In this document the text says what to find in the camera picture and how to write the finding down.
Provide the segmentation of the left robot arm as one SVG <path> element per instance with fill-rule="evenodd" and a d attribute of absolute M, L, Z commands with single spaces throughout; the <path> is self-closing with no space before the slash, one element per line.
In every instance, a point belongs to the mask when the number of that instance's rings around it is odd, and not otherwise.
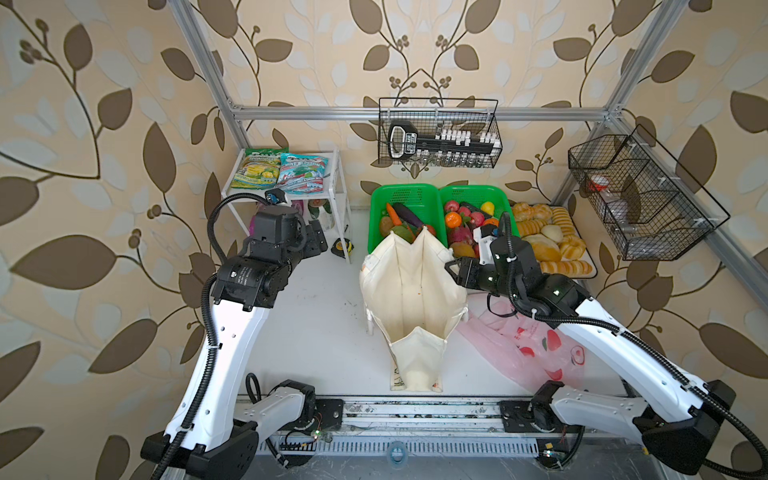
<path fill-rule="evenodd" d="M 182 401 L 164 431 L 141 449 L 155 479 L 240 479 L 258 447 L 282 427 L 313 426 L 313 386 L 286 380 L 255 403 L 246 420 L 235 406 L 255 341 L 298 264 L 325 252 L 320 223 L 287 205 L 267 205 L 253 236 L 204 283 L 206 343 Z"/>

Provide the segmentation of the green basket with vegetables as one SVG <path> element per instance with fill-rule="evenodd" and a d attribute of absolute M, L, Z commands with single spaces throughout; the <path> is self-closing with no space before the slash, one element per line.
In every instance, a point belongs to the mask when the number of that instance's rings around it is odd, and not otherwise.
<path fill-rule="evenodd" d="M 371 196 L 368 252 L 389 235 L 394 226 L 398 233 L 413 239 L 422 229 L 428 230 L 444 246 L 448 246 L 440 192 L 428 184 L 380 186 Z"/>

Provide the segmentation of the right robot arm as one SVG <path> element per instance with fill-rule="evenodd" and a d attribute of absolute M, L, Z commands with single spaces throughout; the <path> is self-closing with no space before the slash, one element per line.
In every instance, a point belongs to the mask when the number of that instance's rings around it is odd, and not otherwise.
<path fill-rule="evenodd" d="M 513 235 L 503 214 L 496 235 L 479 258 L 446 262 L 455 283 L 510 302 L 512 310 L 547 324 L 606 363 L 635 391 L 615 397 L 546 381 L 530 401 L 532 422 L 543 431 L 561 425 L 593 428 L 642 445 L 665 466 L 685 475 L 707 467 L 736 479 L 764 479 L 766 464 L 737 470 L 708 459 L 723 423 L 729 423 L 767 459 L 766 445 L 731 411 L 734 391 L 679 368 L 615 320 L 585 288 L 559 273 L 546 273 L 533 247 Z"/>

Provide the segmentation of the cream canvas tote bag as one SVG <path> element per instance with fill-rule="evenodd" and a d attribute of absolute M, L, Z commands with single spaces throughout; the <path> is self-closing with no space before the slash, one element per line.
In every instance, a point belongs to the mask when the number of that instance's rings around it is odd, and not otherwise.
<path fill-rule="evenodd" d="M 469 314 L 466 289 L 445 270 L 453 260 L 450 249 L 423 231 L 411 243 L 391 233 L 363 261 L 367 328 L 387 343 L 392 391 L 443 391 L 448 338 Z"/>

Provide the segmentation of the teal-red snack packet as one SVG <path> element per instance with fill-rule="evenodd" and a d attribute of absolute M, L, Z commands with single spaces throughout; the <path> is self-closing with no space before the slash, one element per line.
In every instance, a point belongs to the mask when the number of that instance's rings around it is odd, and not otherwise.
<path fill-rule="evenodd" d="M 328 158 L 284 153 L 281 161 L 277 188 L 287 194 L 314 194 L 323 190 Z"/>

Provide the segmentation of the yellow-green snack packet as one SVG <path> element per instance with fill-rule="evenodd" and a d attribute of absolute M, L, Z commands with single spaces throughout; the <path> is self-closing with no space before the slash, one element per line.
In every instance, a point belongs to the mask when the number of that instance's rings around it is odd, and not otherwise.
<path fill-rule="evenodd" d="M 277 185 L 286 149 L 245 149 L 230 182 L 233 189 L 267 190 Z"/>

